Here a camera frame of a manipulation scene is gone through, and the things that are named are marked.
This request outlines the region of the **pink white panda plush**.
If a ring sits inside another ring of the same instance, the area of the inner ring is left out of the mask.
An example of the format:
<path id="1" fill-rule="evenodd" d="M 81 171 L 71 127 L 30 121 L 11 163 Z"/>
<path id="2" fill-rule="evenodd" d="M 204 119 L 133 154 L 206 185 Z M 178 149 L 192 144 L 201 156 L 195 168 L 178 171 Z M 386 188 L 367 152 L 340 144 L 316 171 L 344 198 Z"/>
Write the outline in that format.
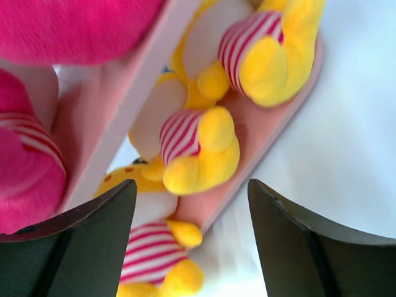
<path id="1" fill-rule="evenodd" d="M 20 64 L 101 64 L 135 48 L 162 1 L 1 1 L 1 57 Z"/>
<path id="2" fill-rule="evenodd" d="M 13 234 L 57 211 L 66 170 L 24 83 L 1 70 L 1 232 Z"/>

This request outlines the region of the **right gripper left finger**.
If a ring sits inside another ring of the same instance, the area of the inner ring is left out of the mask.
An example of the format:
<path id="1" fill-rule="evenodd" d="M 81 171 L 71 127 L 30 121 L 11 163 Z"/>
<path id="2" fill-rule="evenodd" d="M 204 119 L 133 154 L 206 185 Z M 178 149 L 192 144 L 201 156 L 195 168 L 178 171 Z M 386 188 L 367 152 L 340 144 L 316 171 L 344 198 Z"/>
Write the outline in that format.
<path id="1" fill-rule="evenodd" d="M 116 296 L 136 204 L 128 179 L 78 207 L 1 235 L 1 296 Z"/>

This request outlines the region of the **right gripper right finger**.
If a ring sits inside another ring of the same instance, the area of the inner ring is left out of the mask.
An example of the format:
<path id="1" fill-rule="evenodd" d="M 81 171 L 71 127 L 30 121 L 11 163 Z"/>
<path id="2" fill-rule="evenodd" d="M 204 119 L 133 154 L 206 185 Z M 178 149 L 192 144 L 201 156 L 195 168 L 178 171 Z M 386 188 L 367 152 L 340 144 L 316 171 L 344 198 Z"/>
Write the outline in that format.
<path id="1" fill-rule="evenodd" d="M 395 296 L 395 240 L 323 217 L 250 179 L 268 296 Z"/>

